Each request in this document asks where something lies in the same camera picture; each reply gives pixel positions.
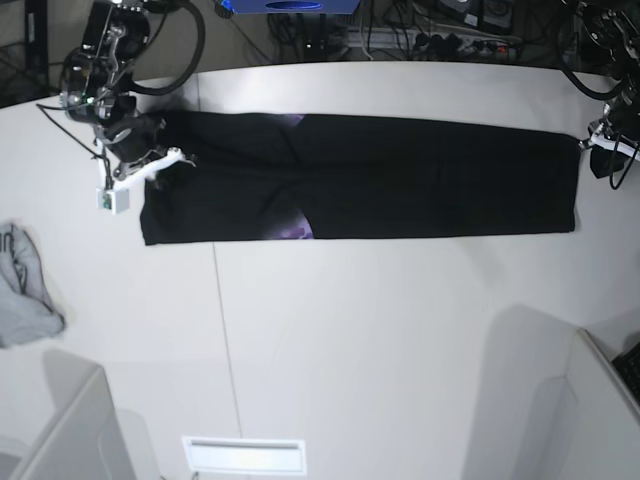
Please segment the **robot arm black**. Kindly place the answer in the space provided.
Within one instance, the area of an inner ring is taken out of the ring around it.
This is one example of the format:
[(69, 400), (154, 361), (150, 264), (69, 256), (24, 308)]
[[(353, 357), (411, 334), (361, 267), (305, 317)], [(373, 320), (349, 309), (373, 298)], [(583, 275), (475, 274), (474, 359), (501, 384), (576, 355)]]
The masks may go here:
[(609, 54), (616, 84), (608, 91), (593, 90), (565, 63), (562, 49), (554, 46), (557, 66), (583, 95), (603, 103), (601, 117), (588, 126), (589, 136), (580, 148), (590, 151), (590, 169), (606, 178), (612, 190), (620, 189), (631, 167), (639, 161), (639, 28), (627, 15), (628, 1), (563, 1), (554, 18), (552, 37), (572, 17), (578, 17), (587, 36)]
[[(196, 41), (185, 70), (162, 87), (133, 80), (134, 67), (159, 36), (148, 15), (167, 19), (183, 10), (194, 20)], [(67, 55), (60, 75), (60, 105), (40, 104), (43, 113), (58, 110), (89, 125), (96, 140), (124, 164), (158, 160), (169, 148), (159, 143), (164, 121), (137, 112), (137, 95), (166, 96), (194, 74), (206, 40), (204, 18), (190, 1), (96, 1), (81, 46)]]

